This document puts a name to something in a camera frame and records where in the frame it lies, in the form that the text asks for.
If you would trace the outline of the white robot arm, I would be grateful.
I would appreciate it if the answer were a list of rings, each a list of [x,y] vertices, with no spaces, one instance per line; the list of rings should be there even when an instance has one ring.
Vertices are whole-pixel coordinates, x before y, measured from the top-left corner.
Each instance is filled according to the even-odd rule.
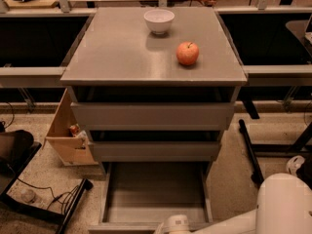
[[[260,185],[250,212],[194,232],[186,215],[173,215],[153,234],[312,234],[311,213],[311,189],[296,176],[274,174]]]

